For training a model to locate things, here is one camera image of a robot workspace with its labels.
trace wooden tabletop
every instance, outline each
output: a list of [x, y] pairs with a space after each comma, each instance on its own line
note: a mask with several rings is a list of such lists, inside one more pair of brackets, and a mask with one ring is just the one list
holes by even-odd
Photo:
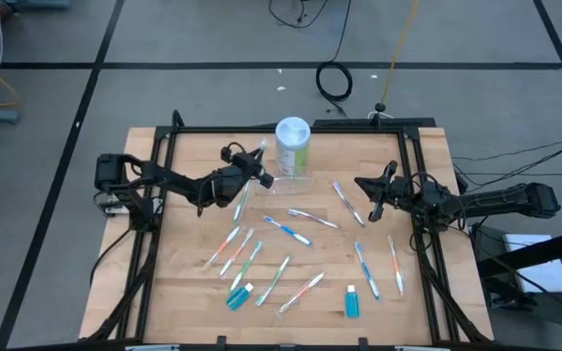
[[[131, 129], [125, 152], [148, 159], [153, 134], [154, 129]], [[252, 150], [258, 147], [262, 137], [268, 140], [264, 165], [275, 173], [274, 135], [254, 134], [178, 135], [173, 171], [190, 177], [204, 176], [225, 166], [220, 160], [221, 147], [238, 141]], [[427, 171], [456, 192], [444, 131], [421, 129], [421, 145]], [[374, 204], [368, 202], [353, 181], [356, 176], [380, 176], [391, 160], [400, 163], [396, 136], [318, 134], [312, 136], [309, 152], [312, 180], [307, 191], [270, 195], [258, 185], [252, 187], [241, 226], [254, 228], [255, 235], [229, 269], [228, 279], [221, 279], [219, 272], [242, 242], [246, 230], [231, 242], [211, 268], [204, 270], [203, 265], [232, 229], [233, 212], [238, 201], [227, 209], [208, 208], [202, 217], [197, 218], [194, 206], [179, 195], [169, 193], [145, 342], [216, 343], [218, 335], [226, 335], [228, 343], [241, 344], [356, 344], [358, 337], [367, 337], [372, 345], [430, 343], [418, 260], [408, 244], [412, 233], [410, 217], [385, 206], [381, 221], [368, 222], [367, 216]], [[412, 163], [415, 160], [412, 154], [410, 160]], [[340, 183], [345, 196], [367, 222], [365, 228], [341, 202], [332, 185], [334, 180]], [[330, 220], [339, 224], [342, 230], [306, 218], [292, 217], [288, 215], [289, 208]], [[313, 242], [313, 248], [266, 223], [262, 218], [264, 215], [270, 215], [308, 237]], [[127, 225], [125, 216], [110, 219], [101, 251]], [[396, 288], [388, 235], [393, 237], [397, 246], [405, 280], [403, 296]], [[80, 336], [92, 333], [121, 297], [133, 238], [134, 235], [131, 235], [110, 253], [97, 270]], [[453, 297], [477, 328], [493, 338], [469, 240], [455, 230], [442, 233], [441, 238]], [[262, 241], [262, 249], [242, 280], [243, 284], [252, 283], [255, 289], [239, 310], [230, 311], [225, 304], [228, 288], [256, 241]], [[373, 298], [359, 265], [355, 241], [364, 247], [366, 261], [381, 290], [380, 301]], [[261, 307], [256, 307], [255, 301], [270, 284], [288, 254], [292, 260], [277, 287]], [[326, 272], [324, 279], [299, 303], [281, 317], [275, 314], [302, 284], [323, 271]], [[344, 317], [347, 285], [354, 285], [358, 292], [359, 319]], [[441, 335], [447, 338], [443, 307], [438, 297], [436, 302]], [[132, 312], [132, 316], [137, 316], [138, 300], [133, 303]]]

